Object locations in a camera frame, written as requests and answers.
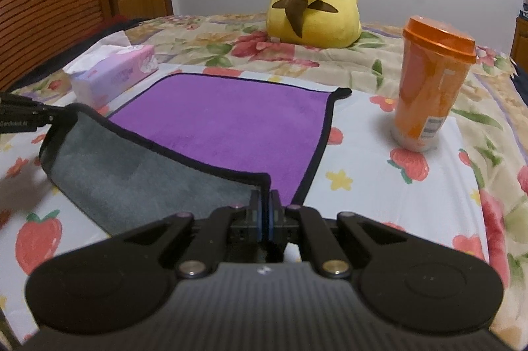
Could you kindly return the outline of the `floral bed quilt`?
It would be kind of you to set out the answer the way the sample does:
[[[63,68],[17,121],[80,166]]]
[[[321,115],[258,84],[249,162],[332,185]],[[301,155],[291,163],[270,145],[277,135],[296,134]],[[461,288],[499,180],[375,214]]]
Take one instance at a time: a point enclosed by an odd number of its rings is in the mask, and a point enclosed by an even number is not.
[[[404,50],[399,28],[367,24],[358,42],[337,50],[271,41],[263,15],[155,18],[125,33],[132,45],[153,45],[160,67],[103,106],[99,110],[103,116],[157,80],[180,73],[259,79],[320,91],[340,86],[397,103]],[[468,144],[470,166],[480,181],[489,245],[489,258],[484,260],[506,286],[492,331],[521,350],[527,347],[527,106],[511,81],[518,74],[520,69],[507,55],[478,46],[477,62],[448,119],[455,120]],[[15,257],[23,270],[34,268],[45,255],[58,254],[51,237],[31,242],[24,235],[17,237]],[[2,345],[13,349],[27,339],[14,336],[1,308]]]

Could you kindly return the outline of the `pink tissue pack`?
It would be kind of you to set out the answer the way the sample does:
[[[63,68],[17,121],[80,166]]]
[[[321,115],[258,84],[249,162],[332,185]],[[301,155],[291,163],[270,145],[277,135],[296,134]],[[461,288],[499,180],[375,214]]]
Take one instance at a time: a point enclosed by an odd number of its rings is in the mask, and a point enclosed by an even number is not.
[[[157,69],[154,46],[132,45],[120,31],[97,41],[63,71],[77,101],[99,109]]]

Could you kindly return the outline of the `orange lidded cup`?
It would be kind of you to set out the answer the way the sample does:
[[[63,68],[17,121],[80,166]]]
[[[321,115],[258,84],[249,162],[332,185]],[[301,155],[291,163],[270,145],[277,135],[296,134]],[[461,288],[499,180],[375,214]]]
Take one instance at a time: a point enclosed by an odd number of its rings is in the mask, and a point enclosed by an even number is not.
[[[391,135],[423,153],[436,144],[472,65],[476,43],[469,34],[430,18],[412,16],[403,28],[404,52]]]

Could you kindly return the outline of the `wooden side cabinet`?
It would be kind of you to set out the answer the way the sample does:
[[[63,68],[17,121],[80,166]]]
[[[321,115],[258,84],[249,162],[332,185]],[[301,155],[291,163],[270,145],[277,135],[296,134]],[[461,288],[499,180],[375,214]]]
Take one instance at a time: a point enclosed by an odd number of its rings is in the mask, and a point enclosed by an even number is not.
[[[514,39],[510,51],[510,58],[519,67],[527,68],[528,50],[528,22],[526,19],[517,17],[514,30]]]

